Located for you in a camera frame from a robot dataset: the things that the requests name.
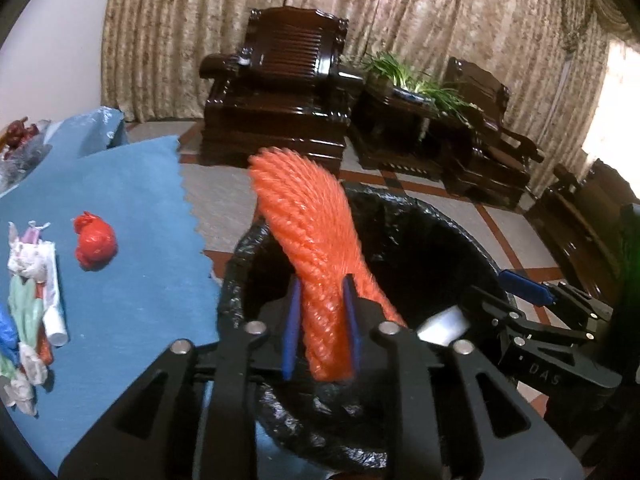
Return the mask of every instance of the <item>black trash bag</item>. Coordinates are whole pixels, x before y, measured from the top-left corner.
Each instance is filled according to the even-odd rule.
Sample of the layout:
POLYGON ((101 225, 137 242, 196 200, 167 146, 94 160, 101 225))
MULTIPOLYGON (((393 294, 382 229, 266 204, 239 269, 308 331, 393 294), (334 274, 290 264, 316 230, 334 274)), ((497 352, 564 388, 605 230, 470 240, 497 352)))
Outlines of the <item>black trash bag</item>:
MULTIPOLYGON (((458 224, 408 196, 361 184, 344 184, 369 269, 410 328, 458 303, 470 285, 505 301, 498 268, 458 224)), ((261 306, 287 293, 294 269, 270 234, 256 222, 226 265, 218 304, 218 330, 234 330, 258 317, 261 306)), ((255 415, 277 443, 334 470, 386 467, 381 396, 370 378, 349 383, 312 379, 304 349, 293 380, 256 389, 255 415)))

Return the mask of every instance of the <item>white wall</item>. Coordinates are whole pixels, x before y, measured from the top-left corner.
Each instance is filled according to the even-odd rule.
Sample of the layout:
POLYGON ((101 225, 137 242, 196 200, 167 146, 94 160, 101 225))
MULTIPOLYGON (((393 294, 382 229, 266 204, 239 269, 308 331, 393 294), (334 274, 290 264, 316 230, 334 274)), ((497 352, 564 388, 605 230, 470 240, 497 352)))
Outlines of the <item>white wall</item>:
POLYGON ((0 128, 100 105, 107 0, 31 0, 0 48, 0 128))

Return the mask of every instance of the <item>green plant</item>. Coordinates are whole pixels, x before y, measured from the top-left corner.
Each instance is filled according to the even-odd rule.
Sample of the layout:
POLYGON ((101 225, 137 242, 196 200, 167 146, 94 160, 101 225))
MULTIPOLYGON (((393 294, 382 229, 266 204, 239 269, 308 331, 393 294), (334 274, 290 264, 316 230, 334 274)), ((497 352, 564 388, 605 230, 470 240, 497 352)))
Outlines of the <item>green plant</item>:
POLYGON ((368 73, 388 78, 403 90, 424 95, 433 101, 439 112, 453 114, 467 126, 470 126, 469 122, 460 110, 465 107, 480 109, 475 104, 465 101, 453 88, 443 88, 428 74, 424 74, 426 77, 415 76, 407 65, 389 52, 365 54, 362 67, 368 73))

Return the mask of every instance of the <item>orange foam sleeve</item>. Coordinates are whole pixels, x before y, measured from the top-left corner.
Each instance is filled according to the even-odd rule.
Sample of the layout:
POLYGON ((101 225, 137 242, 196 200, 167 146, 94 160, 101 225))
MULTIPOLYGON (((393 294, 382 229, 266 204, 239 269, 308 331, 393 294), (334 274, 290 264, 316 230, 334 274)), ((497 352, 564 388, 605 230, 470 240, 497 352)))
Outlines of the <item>orange foam sleeve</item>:
POLYGON ((250 159, 258 207, 302 282, 306 358, 318 381, 351 377, 342 280, 404 325, 367 268, 347 197, 327 170, 291 150, 269 148, 250 159))
MULTIPOLYGON (((36 283, 36 298, 42 299, 44 293, 44 283, 36 283)), ((53 352, 51 351, 51 343, 47 339, 44 332, 44 325, 41 323, 38 329, 38 343, 36 345, 36 353, 41 361, 49 366, 53 362, 53 352)))

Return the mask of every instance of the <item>wooden chair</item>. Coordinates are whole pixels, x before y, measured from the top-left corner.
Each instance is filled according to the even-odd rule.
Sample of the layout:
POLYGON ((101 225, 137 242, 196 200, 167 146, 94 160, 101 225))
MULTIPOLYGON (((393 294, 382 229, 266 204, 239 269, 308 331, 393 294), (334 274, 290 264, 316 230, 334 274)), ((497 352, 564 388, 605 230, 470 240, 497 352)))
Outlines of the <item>wooden chair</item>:
POLYGON ((578 180, 562 165, 558 181, 525 213, 567 280, 614 306, 622 287, 620 210, 640 203, 620 174, 596 160, 578 180))
POLYGON ((347 20, 316 9, 253 9, 239 54, 211 54, 204 164, 245 166, 260 148, 290 148, 340 170, 348 91, 363 78, 339 63, 347 20))
POLYGON ((455 57, 449 59, 443 85, 482 110, 464 111, 472 128, 452 128, 440 121, 430 126, 430 134, 441 143, 445 186, 455 194, 479 189, 515 208, 529 183, 529 161, 542 162, 544 155, 532 140, 502 124, 509 89, 478 65, 455 57))

